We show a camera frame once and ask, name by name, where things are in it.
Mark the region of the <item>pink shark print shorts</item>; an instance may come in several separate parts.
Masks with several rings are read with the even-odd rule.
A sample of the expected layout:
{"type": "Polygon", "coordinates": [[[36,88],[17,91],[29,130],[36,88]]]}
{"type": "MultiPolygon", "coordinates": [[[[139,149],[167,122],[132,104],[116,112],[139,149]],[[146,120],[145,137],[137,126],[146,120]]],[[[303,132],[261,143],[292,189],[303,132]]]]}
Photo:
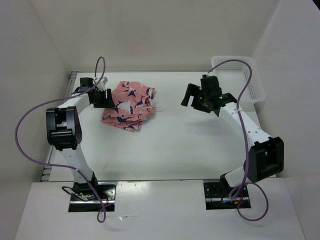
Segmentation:
{"type": "Polygon", "coordinates": [[[115,107],[105,108],[101,122],[129,132],[139,130],[156,112],[156,89],[138,81],[121,81],[111,92],[115,107]]]}

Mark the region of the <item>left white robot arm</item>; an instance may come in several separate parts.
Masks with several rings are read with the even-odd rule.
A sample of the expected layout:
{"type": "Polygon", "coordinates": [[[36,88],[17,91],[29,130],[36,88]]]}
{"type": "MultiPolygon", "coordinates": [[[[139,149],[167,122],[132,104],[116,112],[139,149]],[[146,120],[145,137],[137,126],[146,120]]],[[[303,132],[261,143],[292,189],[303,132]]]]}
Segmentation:
{"type": "Polygon", "coordinates": [[[63,104],[46,110],[48,143],[61,153],[72,170],[75,192],[89,200],[99,196],[100,187],[81,147],[83,132],[79,114],[90,105],[101,109],[115,107],[111,89],[105,88],[107,82],[106,77],[82,77],[80,86],[63,104]]]}

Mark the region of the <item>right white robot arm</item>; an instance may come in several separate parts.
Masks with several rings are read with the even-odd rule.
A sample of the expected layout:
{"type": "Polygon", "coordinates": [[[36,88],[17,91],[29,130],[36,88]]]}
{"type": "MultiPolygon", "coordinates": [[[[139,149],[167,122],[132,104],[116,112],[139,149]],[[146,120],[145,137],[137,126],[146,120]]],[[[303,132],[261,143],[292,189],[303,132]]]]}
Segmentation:
{"type": "Polygon", "coordinates": [[[284,141],[263,131],[241,109],[231,93],[223,93],[216,76],[203,75],[201,85],[188,84],[182,106],[211,113],[224,120],[245,144],[245,162],[220,176],[219,191],[230,197],[242,183],[257,183],[284,170],[284,141]]]}

